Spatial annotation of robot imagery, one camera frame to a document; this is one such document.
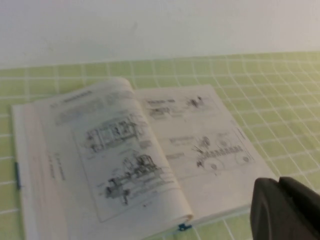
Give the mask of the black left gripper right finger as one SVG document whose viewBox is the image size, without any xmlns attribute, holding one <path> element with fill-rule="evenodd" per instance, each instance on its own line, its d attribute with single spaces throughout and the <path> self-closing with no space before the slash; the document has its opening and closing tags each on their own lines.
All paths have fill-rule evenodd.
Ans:
<svg viewBox="0 0 320 240">
<path fill-rule="evenodd" d="M 282 176 L 278 183 L 293 202 L 295 209 L 311 225 L 319 225 L 320 195 L 292 177 Z"/>
</svg>

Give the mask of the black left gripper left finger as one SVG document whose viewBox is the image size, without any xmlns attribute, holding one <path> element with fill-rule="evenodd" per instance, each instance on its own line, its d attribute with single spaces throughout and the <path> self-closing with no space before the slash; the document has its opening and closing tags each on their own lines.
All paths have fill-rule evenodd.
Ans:
<svg viewBox="0 0 320 240">
<path fill-rule="evenodd" d="M 279 180 L 257 178 L 250 208 L 250 227 L 254 240 L 318 240 L 320 225 L 311 225 Z"/>
</svg>

